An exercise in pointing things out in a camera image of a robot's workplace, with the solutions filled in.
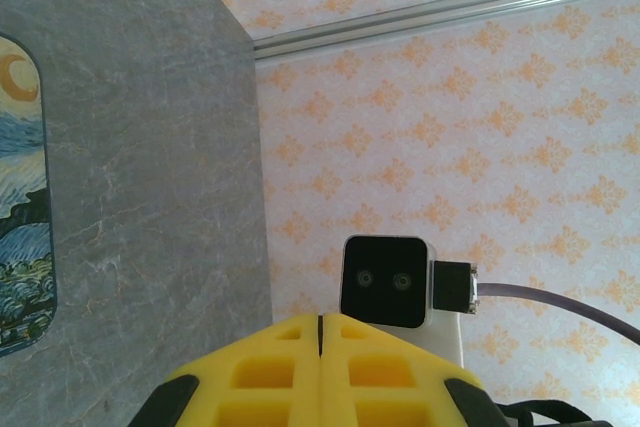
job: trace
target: swirling blue sky painting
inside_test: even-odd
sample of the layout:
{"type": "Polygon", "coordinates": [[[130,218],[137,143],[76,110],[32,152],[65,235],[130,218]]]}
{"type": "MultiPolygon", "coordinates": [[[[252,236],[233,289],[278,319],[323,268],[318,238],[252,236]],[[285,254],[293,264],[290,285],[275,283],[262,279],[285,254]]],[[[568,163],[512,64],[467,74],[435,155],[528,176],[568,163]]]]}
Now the swirling blue sky painting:
{"type": "Polygon", "coordinates": [[[37,341],[56,307],[40,77],[0,37],[0,357],[37,341]]]}

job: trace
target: black camera face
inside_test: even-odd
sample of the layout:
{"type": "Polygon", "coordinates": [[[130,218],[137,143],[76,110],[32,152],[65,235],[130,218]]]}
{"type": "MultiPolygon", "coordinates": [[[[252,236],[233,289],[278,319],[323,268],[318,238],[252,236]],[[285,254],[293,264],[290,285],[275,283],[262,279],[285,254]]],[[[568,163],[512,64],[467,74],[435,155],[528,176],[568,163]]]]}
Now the black camera face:
{"type": "Polygon", "coordinates": [[[344,248],[340,311],[362,322],[420,327],[428,256],[417,237],[351,237],[344,248]]]}

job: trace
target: yellow robot part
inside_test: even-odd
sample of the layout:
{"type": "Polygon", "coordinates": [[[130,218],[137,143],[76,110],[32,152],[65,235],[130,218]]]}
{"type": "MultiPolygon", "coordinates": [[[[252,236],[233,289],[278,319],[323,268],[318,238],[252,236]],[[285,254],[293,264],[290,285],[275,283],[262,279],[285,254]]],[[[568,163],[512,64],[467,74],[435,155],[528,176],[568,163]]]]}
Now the yellow robot part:
{"type": "Polygon", "coordinates": [[[507,425],[481,389],[470,372],[374,327],[308,314],[184,365],[130,427],[507,425]]]}

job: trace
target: gray marble wall panel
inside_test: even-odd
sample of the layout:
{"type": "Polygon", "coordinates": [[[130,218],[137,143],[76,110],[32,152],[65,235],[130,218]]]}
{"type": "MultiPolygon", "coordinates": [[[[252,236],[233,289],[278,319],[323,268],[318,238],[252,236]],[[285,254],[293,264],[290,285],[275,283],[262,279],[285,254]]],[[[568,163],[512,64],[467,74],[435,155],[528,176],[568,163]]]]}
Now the gray marble wall panel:
{"type": "Polygon", "coordinates": [[[0,423],[126,425],[270,322],[252,44],[220,0],[0,0],[0,32],[41,70],[58,280],[0,423]]]}

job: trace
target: metal ceiling track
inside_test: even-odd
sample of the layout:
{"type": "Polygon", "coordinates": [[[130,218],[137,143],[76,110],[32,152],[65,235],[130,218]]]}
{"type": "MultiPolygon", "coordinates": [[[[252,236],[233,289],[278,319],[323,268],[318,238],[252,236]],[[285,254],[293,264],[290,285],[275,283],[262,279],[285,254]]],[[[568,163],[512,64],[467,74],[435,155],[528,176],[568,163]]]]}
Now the metal ceiling track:
{"type": "Polygon", "coordinates": [[[321,47],[375,40],[389,34],[425,31],[569,0],[437,0],[425,4],[296,30],[254,42],[256,60],[303,53],[321,47]]]}

